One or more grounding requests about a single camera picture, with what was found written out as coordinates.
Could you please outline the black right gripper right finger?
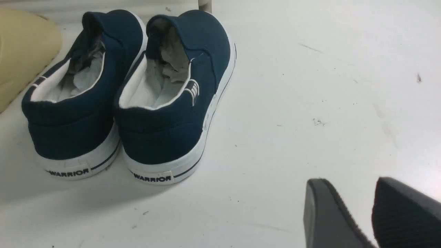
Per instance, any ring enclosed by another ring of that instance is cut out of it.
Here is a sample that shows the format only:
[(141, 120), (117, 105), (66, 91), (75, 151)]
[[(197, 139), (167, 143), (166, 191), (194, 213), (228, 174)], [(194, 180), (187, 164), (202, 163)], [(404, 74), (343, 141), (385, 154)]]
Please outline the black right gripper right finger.
[(441, 204), (392, 177), (376, 183), (371, 215), (381, 248), (439, 248)]

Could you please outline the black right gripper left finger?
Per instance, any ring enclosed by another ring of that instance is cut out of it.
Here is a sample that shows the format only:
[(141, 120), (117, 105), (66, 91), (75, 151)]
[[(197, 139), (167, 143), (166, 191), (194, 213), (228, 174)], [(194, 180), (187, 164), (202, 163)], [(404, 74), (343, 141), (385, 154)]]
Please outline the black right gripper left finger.
[(307, 181), (303, 223), (307, 248), (375, 248), (327, 179)]

